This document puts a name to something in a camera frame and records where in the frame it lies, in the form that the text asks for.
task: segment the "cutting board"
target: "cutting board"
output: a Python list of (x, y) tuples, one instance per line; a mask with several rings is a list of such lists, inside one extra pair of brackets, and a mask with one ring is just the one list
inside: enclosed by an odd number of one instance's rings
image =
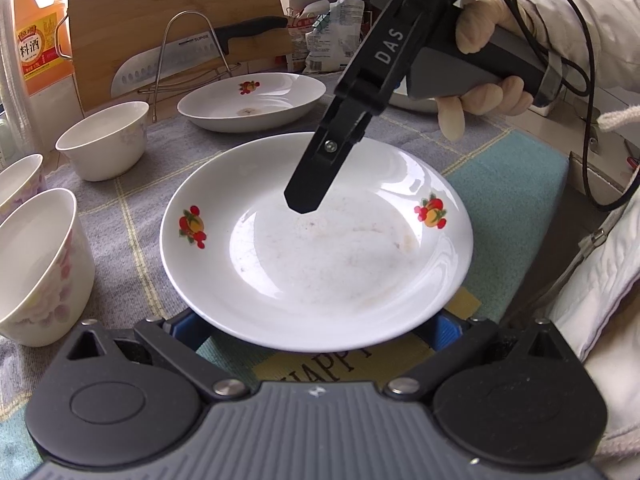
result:
[[(202, 12), (214, 28), (283, 15), (280, 0), (68, 0), (73, 64), (85, 111), (111, 101), (111, 81), (119, 67), (135, 54), (159, 46), (167, 23), (182, 10)], [(204, 30), (207, 23), (202, 17), (181, 16), (173, 23), (168, 41)], [(291, 42), (283, 28), (254, 38), (235, 38), (229, 42), (229, 51), (229, 62), (265, 59), (289, 54)], [(216, 59), (198, 69), (222, 64)]]

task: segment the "cable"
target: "cable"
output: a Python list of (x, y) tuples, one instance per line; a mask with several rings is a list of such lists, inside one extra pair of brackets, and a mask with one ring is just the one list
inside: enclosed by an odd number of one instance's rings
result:
[[(542, 44), (536, 40), (531, 31), (527, 28), (527, 25), (524, 23), (522, 16), (520, 15), (520, 11), (518, 10), (517, 0), (504, 0), (507, 6), (509, 7), (513, 17), (515, 18), (518, 26), (522, 30), (522, 33), (529, 43), (530, 47), (533, 49), (533, 52), (536, 54), (536, 57), (540, 60), (543, 65), (548, 64), (548, 48), (544, 47)], [(580, 21), (580, 25), (582, 26), (582, 31), (584, 33), (584, 38), (587, 43), (587, 51), (589, 54), (589, 71), (590, 75), (587, 76), (586, 72), (576, 63), (567, 59), (561, 58), (562, 63), (564, 65), (570, 66), (574, 70), (576, 70), (580, 76), (584, 79), (586, 89), (583, 91), (577, 90), (574, 86), (572, 86), (569, 82), (566, 81), (565, 78), (562, 78), (562, 84), (566, 86), (571, 92), (580, 97), (588, 97), (588, 106), (587, 106), (587, 117), (586, 117), (586, 127), (584, 133), (584, 145), (582, 147), (582, 182), (584, 184), (584, 191), (587, 195), (587, 198), (590, 202), (595, 206), (595, 208), (601, 212), (611, 212), (615, 209), (618, 209), (620, 206), (625, 205), (633, 194), (640, 187), (640, 173), (636, 175), (633, 182), (630, 184), (629, 188), (619, 197), (617, 200), (613, 201), (610, 204), (601, 204), (599, 203), (593, 196), (591, 192), (591, 187), (589, 185), (589, 167), (588, 167), (588, 156), (589, 156), (589, 139), (591, 138), (591, 120), (593, 118), (593, 101), (595, 98), (595, 77), (596, 77), (596, 69), (595, 69), (595, 54), (593, 52), (593, 42), (591, 41), (591, 35), (589, 33), (589, 27), (584, 19), (584, 16), (580, 12), (580, 9), (575, 4), (573, 0), (566, 0), (571, 8), (576, 13), (578, 20)]]

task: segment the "white plate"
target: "white plate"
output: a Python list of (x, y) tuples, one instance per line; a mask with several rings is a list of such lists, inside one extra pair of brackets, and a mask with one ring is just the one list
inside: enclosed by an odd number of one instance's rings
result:
[(306, 75), (241, 75), (194, 90), (180, 100), (178, 111), (212, 132), (258, 132), (298, 120), (325, 92), (324, 83)]
[[(473, 235), (460, 197), (425, 163), (365, 138), (318, 211), (301, 216), (283, 192), (311, 137), (254, 140), (187, 178), (162, 218), (170, 281), (212, 325), (268, 348), (344, 351), (409, 332), (468, 271)], [(443, 228), (418, 220), (431, 194), (446, 210)]]
[(435, 99), (411, 99), (406, 89), (406, 78), (402, 79), (400, 86), (391, 94), (389, 104), (403, 110), (411, 110), (414, 112), (422, 112), (425, 114), (438, 113), (438, 105)]

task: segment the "kitchen knife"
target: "kitchen knife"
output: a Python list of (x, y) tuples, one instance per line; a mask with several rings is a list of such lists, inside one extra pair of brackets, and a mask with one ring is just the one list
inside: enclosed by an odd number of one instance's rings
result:
[[(286, 27), (287, 19), (284, 16), (263, 16), (233, 25), (217, 27), (215, 32), (223, 53), (228, 56), (229, 40), (232, 38), (258, 36), (268, 30)], [(116, 98), (155, 83), (159, 56), (160, 47), (157, 46), (127, 59), (111, 82), (111, 97)], [(167, 43), (164, 48), (160, 79), (183, 72), (217, 57), (220, 57), (220, 53), (208, 31), (172, 41)]]

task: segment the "glove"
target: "glove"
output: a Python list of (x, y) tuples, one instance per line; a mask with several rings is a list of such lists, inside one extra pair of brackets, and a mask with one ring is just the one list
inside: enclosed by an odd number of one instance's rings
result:
[[(527, 28), (540, 42), (546, 43), (546, 34), (536, 34), (529, 15), (518, 6)], [(466, 5), (456, 27), (456, 43), (460, 52), (472, 54), (484, 47), (499, 25), (521, 38), (524, 36), (504, 0), (476, 0)], [(439, 97), (438, 124), (445, 137), (459, 140), (465, 131), (465, 115), (483, 115), (491, 111), (516, 116), (525, 112), (533, 103), (533, 96), (524, 91), (524, 81), (510, 76), (500, 85), (485, 84), (471, 89), (460, 97)]]

